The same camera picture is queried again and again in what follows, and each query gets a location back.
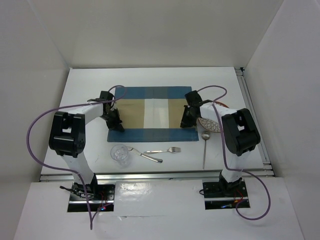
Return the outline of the silver table knife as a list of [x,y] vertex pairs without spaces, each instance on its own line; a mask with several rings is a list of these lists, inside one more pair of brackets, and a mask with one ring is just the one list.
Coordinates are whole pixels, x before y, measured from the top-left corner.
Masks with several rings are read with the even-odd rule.
[[151,161],[153,161],[153,162],[156,162],[156,163],[159,163],[159,164],[161,164],[161,163],[163,162],[162,159],[152,157],[152,156],[147,155],[147,154],[145,154],[145,153],[141,153],[140,151],[138,151],[137,149],[135,149],[135,148],[133,148],[133,147],[128,146],[127,149],[128,149],[129,152],[131,152],[131,153],[133,153],[133,154],[135,154],[135,155],[141,156],[141,157],[143,157],[143,158],[146,158],[146,159],[148,159],[148,160],[151,160]]

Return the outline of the clear plastic cup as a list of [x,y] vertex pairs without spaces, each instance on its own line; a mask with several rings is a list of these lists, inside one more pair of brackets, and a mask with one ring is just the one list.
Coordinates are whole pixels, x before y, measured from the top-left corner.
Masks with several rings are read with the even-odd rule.
[[122,168],[128,167],[131,163],[129,150],[123,144],[114,145],[110,150],[110,156]]

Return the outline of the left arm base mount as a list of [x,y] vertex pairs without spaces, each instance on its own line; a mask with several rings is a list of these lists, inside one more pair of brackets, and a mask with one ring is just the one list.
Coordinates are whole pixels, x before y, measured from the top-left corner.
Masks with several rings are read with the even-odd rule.
[[[87,212],[87,201],[85,192],[82,187],[73,184],[72,187],[59,187],[62,190],[69,192],[69,201],[67,211],[69,213]],[[98,184],[95,192],[90,191],[87,187],[88,202],[92,212],[96,212],[100,208],[100,212],[113,212],[115,199],[115,183]]]

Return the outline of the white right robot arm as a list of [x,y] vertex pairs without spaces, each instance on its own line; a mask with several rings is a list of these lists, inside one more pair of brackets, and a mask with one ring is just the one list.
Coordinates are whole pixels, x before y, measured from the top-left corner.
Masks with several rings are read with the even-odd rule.
[[211,100],[202,100],[196,90],[184,95],[187,104],[180,123],[181,128],[191,128],[198,118],[218,123],[222,140],[224,168],[219,174],[218,190],[230,196],[242,180],[251,151],[261,141],[260,134],[247,108],[231,109]]

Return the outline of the silver spoon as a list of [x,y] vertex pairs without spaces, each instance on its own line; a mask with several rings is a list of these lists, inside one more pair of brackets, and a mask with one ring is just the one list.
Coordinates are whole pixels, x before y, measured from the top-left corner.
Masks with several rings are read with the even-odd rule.
[[201,133],[201,138],[204,140],[204,150],[203,150],[203,160],[202,160],[202,170],[205,170],[206,164],[206,153],[207,153],[207,141],[210,139],[211,133],[205,130]]

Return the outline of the blue and tan placemat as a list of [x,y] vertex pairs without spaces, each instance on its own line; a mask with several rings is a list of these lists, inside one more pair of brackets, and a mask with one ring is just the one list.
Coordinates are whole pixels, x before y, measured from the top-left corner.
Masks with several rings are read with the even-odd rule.
[[196,126],[181,128],[190,86],[117,88],[115,98],[124,132],[108,132],[109,143],[197,142]]

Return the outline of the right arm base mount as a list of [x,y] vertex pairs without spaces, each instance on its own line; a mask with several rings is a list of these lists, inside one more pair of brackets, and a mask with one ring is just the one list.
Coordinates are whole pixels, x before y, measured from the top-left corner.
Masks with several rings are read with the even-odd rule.
[[251,207],[244,181],[226,192],[222,192],[218,182],[203,182],[199,194],[204,197],[206,210],[235,209],[237,204],[239,209]]

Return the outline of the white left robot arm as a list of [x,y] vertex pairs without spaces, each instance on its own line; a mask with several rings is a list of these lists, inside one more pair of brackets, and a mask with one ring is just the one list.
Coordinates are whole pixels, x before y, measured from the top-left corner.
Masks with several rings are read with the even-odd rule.
[[57,111],[54,114],[49,137],[49,148],[66,162],[74,178],[74,191],[92,200],[99,193],[98,180],[90,169],[84,154],[86,145],[86,124],[101,118],[110,131],[123,133],[115,96],[101,91],[99,98],[88,100],[89,105],[73,111]]

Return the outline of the flower pattern plate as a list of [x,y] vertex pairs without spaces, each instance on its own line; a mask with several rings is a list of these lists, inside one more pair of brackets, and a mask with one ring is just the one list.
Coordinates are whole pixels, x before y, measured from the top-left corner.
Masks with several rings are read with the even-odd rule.
[[[225,107],[225,108],[229,108],[229,106],[227,106],[226,104],[217,101],[216,102],[219,106]],[[207,105],[212,105],[211,102],[205,103],[202,107],[206,107]],[[213,121],[211,119],[207,119],[207,118],[202,118],[202,117],[198,117],[197,118],[198,123],[207,131],[211,132],[211,133],[220,133],[220,126],[216,121]]]

